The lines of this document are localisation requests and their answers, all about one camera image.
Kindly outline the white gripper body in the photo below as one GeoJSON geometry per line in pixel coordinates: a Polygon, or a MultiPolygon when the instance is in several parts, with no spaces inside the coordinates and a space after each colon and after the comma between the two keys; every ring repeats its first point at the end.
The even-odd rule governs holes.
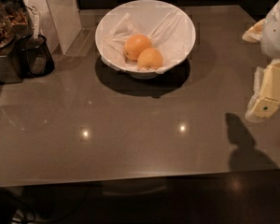
{"type": "Polygon", "coordinates": [[[267,14],[262,26],[261,51],[272,59],[280,59],[280,0],[267,14]]]}

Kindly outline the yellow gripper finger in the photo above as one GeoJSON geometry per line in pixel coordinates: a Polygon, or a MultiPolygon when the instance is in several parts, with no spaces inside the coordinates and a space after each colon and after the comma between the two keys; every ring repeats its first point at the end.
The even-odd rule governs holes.
{"type": "Polygon", "coordinates": [[[242,39],[250,43],[260,42],[262,38],[264,22],[264,19],[256,22],[253,26],[251,26],[247,31],[244,32],[242,39]]]}
{"type": "Polygon", "coordinates": [[[272,117],[280,107],[280,60],[274,59],[265,68],[257,68],[253,92],[245,119],[260,123],[272,117]]]}

